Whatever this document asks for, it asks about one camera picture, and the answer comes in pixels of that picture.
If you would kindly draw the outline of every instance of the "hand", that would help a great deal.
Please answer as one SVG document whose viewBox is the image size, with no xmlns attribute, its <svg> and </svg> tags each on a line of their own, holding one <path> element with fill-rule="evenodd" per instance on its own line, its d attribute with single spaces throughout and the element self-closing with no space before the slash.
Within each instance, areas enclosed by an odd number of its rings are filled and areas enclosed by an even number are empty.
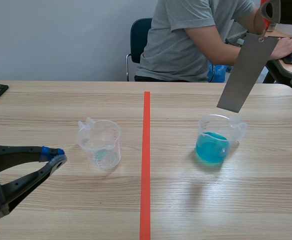
<svg viewBox="0 0 292 240">
<path fill-rule="evenodd" d="M 292 38 L 279 38 L 274 51 L 270 56 L 270 60 L 282 59 L 292 53 Z"/>
</svg>

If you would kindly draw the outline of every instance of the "black chair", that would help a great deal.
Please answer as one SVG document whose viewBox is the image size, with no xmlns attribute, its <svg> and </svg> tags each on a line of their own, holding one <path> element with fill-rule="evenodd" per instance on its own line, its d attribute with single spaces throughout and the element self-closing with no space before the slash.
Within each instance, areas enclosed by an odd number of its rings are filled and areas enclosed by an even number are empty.
<svg viewBox="0 0 292 240">
<path fill-rule="evenodd" d="M 141 63 L 141 55 L 147 45 L 148 31 L 152 27 L 152 18 L 142 18 L 133 23 L 130 30 L 130 54 L 126 56 L 126 76 L 129 82 L 128 58 L 133 63 Z"/>
</svg>

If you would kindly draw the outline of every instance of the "person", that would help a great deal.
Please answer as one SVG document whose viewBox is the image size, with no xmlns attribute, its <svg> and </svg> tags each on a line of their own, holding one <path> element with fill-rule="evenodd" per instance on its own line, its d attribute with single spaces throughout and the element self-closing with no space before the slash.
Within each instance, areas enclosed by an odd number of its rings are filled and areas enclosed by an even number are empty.
<svg viewBox="0 0 292 240">
<path fill-rule="evenodd" d="M 205 82 L 209 61 L 233 66 L 240 47 L 222 40 L 232 19 L 253 34 L 265 29 L 251 0 L 158 0 L 135 81 Z M 291 53 L 292 39 L 282 38 L 271 60 Z"/>
</svg>

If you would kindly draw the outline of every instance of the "blue bag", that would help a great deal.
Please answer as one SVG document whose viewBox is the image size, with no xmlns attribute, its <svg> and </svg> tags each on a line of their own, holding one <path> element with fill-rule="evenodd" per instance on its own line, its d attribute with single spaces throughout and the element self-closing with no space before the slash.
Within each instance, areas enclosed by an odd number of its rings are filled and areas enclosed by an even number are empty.
<svg viewBox="0 0 292 240">
<path fill-rule="evenodd" d="M 210 83 L 224 83 L 227 67 L 226 65 L 216 65 L 213 76 L 213 64 L 209 64 L 208 82 Z"/>
</svg>

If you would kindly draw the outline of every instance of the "empty measuring cup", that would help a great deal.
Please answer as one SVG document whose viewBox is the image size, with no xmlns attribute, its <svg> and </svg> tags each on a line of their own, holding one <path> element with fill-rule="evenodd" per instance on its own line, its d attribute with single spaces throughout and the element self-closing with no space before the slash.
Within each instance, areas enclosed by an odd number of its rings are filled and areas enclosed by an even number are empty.
<svg viewBox="0 0 292 240">
<path fill-rule="evenodd" d="M 121 160 L 121 129 L 109 120 L 86 119 L 78 122 L 77 143 L 98 169 L 108 170 Z"/>
<path fill-rule="evenodd" d="M 247 128 L 240 118 L 208 115 L 199 121 L 199 136 L 196 152 L 199 157 L 212 164 L 220 164 L 229 154 L 233 145 L 239 142 Z"/>
</svg>

